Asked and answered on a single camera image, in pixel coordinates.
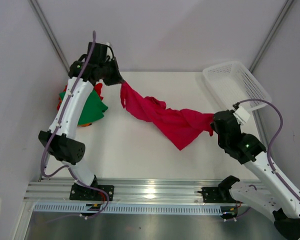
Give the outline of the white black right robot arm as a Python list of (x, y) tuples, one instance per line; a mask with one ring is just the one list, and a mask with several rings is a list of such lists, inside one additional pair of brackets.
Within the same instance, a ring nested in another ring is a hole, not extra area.
[(232, 199), (242, 202), (268, 218), (276, 230), (287, 240), (300, 239), (300, 190), (275, 164), (269, 151), (252, 134), (241, 131), (241, 124), (249, 119), (242, 107), (219, 111), (213, 115), (211, 128), (217, 133), (218, 145), (233, 159), (250, 170), (270, 192), (243, 183), (234, 176), (218, 189), (224, 202)]

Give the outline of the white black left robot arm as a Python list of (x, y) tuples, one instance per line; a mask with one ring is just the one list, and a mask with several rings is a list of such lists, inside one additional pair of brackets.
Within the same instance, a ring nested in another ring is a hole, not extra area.
[(85, 144), (75, 137), (84, 105), (99, 81), (112, 86), (124, 80), (112, 47), (108, 43), (90, 42), (87, 53), (70, 66), (65, 95), (52, 124), (38, 135), (44, 146), (40, 163), (42, 176), (54, 176), (45, 173), (47, 158), (51, 155), (69, 171), (87, 200), (98, 196), (98, 180), (84, 161)]

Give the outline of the crimson t shirt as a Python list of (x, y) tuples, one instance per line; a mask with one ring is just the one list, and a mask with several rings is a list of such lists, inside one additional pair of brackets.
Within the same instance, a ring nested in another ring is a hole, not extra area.
[(122, 107), (138, 120), (152, 123), (178, 150), (190, 145), (202, 132), (213, 136), (214, 115), (184, 108), (168, 108), (164, 101), (153, 96), (141, 96), (127, 82), (121, 84)]

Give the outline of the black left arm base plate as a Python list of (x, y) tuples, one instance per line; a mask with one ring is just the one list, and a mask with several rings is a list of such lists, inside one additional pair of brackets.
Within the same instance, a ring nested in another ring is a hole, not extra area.
[[(99, 185), (98, 188), (108, 194), (110, 201), (113, 200), (114, 185)], [(92, 190), (75, 183), (71, 187), (69, 199), (72, 201), (106, 201), (107, 197), (100, 191)]]

